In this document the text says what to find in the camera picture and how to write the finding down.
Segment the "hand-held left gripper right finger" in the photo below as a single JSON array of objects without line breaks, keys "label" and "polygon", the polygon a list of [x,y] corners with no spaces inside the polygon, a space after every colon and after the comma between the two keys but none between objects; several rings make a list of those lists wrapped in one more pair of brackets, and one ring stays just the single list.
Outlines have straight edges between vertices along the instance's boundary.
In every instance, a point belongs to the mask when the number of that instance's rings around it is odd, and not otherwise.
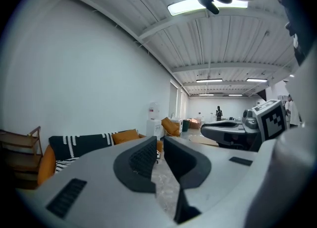
[{"label": "hand-held left gripper right finger", "polygon": [[201,211],[188,203],[186,189],[198,188],[211,172],[211,162],[202,153],[180,142],[180,138],[166,137],[163,141],[164,158],[180,189],[174,221],[186,222],[201,214]]}]

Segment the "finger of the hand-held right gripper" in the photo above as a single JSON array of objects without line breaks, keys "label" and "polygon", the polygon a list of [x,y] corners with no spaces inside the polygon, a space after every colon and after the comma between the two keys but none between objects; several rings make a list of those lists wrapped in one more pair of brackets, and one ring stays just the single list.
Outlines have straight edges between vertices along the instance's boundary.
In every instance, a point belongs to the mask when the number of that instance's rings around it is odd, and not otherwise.
[{"label": "finger of the hand-held right gripper", "polygon": [[248,148],[246,131],[240,121],[222,120],[205,123],[201,126],[201,134],[215,141],[221,148]]}]

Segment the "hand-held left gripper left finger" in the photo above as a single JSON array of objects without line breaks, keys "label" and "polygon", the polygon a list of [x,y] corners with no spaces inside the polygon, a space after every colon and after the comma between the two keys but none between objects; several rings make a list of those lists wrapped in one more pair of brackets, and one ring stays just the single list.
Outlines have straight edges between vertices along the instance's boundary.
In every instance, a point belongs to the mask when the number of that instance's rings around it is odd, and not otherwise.
[{"label": "hand-held left gripper left finger", "polygon": [[155,193],[151,181],[152,170],[157,161],[157,138],[145,137],[135,146],[119,154],[113,163],[117,179],[128,189],[140,193]]}]

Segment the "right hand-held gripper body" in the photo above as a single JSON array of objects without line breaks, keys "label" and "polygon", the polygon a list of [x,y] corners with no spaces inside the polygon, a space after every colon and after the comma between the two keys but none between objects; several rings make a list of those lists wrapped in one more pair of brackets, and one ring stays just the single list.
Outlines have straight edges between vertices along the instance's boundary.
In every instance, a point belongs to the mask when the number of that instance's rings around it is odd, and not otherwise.
[{"label": "right hand-held gripper body", "polygon": [[282,101],[271,99],[245,110],[242,125],[247,139],[253,141],[250,151],[257,152],[263,142],[276,138],[287,129]]}]

